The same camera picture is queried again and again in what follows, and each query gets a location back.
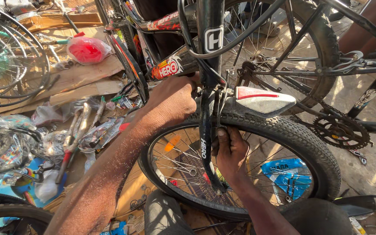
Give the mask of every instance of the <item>blue plastic bag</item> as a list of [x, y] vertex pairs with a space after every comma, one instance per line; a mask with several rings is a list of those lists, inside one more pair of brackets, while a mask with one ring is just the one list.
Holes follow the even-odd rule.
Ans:
[[299, 158], [270, 161], [263, 164], [261, 169], [263, 174], [293, 200], [299, 198], [312, 181], [308, 167]]

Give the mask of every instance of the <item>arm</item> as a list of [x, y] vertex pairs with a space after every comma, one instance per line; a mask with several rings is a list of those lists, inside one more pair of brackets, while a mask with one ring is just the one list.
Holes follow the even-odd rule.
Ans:
[[247, 208], [255, 231], [259, 235], [300, 235], [254, 186], [246, 173], [249, 144], [237, 128], [217, 130], [218, 142], [213, 142], [212, 154], [217, 154], [218, 169]]
[[196, 109], [195, 84], [171, 77], [158, 85], [128, 128], [107, 148], [65, 198], [46, 235], [99, 235], [112, 217], [140, 149], [159, 129], [176, 125]]

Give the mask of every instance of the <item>bicycle chain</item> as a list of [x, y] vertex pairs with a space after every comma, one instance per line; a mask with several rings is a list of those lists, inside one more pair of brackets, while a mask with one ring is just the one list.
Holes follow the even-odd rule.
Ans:
[[[323, 108], [328, 108], [328, 109], [331, 109], [333, 110], [334, 112], [336, 112], [337, 114], [339, 114], [342, 118], [346, 119], [348, 122], [352, 123], [353, 125], [356, 125], [356, 126], [360, 126], [362, 130], [365, 131], [365, 133], [361, 133], [362, 135], [366, 134], [368, 136], [368, 138], [360, 143], [359, 145], [357, 145], [356, 147], [350, 147], [350, 146], [342, 146], [342, 145], [339, 145], [339, 144], [334, 144], [332, 142], [327, 142], [326, 139], [321, 136], [315, 129], [307, 126], [308, 129], [310, 129], [310, 131], [312, 131], [317, 137], [319, 137], [321, 140], [323, 140], [324, 142], [327, 142], [328, 144], [332, 145], [332, 146], [335, 146], [335, 147], [338, 147], [338, 148], [343, 148], [343, 149], [360, 149], [360, 148], [363, 148], [365, 146], [367, 146], [369, 144], [369, 141], [370, 141], [370, 136], [369, 136], [369, 133], [368, 131], [365, 129], [365, 127], [363, 125], [361, 125], [360, 123], [358, 123], [357, 121], [355, 121], [353, 118], [349, 117], [348, 115], [342, 113], [341, 111], [333, 108], [332, 106], [326, 104], [324, 101], [320, 100], [320, 99], [317, 99], [316, 97], [313, 97], [309, 94], [307, 94], [304, 90], [302, 90], [301, 88], [295, 86], [294, 84], [286, 81], [285, 79], [281, 78], [280, 76], [274, 76], [276, 79], [278, 79], [279, 81], [285, 83], [286, 85], [294, 88], [295, 90], [299, 91], [300, 93], [304, 94], [306, 97], [309, 97], [310, 99], [314, 99], [315, 101], [317, 101]], [[293, 116], [299, 121], [299, 122], [303, 122], [305, 123], [303, 120], [301, 120], [301, 118], [299, 118], [297, 115], [293, 114]]]

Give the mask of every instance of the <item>bicycle front fork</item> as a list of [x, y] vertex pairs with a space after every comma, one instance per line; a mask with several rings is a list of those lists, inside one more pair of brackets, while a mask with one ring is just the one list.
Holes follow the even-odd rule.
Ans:
[[[197, 26], [198, 26], [198, 52], [200, 54], [211, 53], [223, 46], [223, 16], [224, 0], [197, 0], [196, 1]], [[207, 59], [206, 62], [215, 71], [220, 71], [222, 56]], [[203, 68], [200, 70], [200, 82], [203, 85], [200, 106], [200, 141], [201, 160], [204, 170], [217, 195], [222, 195], [226, 189], [220, 182], [214, 169], [211, 157], [212, 142], [212, 115], [213, 115], [213, 91], [218, 82], [214, 77], [206, 74]]]

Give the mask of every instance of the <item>orange spoke reflector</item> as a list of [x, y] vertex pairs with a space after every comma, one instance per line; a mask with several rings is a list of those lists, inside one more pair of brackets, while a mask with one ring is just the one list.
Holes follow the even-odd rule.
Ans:
[[174, 137], [172, 137], [172, 139], [170, 139], [170, 141], [164, 147], [164, 150], [166, 152], [171, 151], [173, 147], [175, 147], [175, 145], [179, 142], [180, 139], [181, 139], [180, 135], [175, 135]]

